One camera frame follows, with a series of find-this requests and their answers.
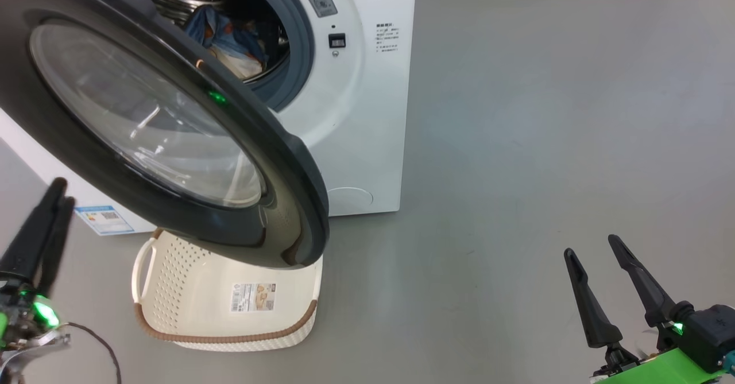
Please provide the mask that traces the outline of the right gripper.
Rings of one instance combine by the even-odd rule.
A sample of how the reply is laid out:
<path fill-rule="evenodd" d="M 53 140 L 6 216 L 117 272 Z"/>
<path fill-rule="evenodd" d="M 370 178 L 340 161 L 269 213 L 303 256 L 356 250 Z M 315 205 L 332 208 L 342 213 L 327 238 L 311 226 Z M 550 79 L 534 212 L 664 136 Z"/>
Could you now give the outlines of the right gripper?
<path fill-rule="evenodd" d="M 650 327 L 663 324 L 659 337 L 663 349 L 654 354 L 635 355 L 622 346 L 622 333 L 612 324 L 591 291 L 589 277 L 577 254 L 572 249 L 564 251 L 568 275 L 586 344 L 591 349 L 604 348 L 605 363 L 594 371 L 595 377 L 691 377 L 693 364 L 681 350 L 675 348 L 673 339 L 682 337 L 683 326 L 672 323 L 670 311 L 675 303 L 654 279 L 648 269 L 638 261 L 620 236 L 609 235 L 608 242 L 620 267 L 636 288 L 645 320 Z"/>

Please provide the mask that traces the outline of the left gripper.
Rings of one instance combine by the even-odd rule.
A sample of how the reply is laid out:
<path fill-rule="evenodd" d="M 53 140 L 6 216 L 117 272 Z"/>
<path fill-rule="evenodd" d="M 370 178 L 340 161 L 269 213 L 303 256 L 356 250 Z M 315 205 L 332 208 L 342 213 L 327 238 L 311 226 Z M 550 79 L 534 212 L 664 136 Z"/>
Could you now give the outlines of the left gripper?
<path fill-rule="evenodd" d="M 67 187 L 66 179 L 52 181 L 3 253 L 2 276 L 36 285 L 37 293 L 21 283 L 2 283 L 2 368 L 24 368 L 70 347 L 71 335 L 44 298 L 52 295 L 74 215 Z"/>

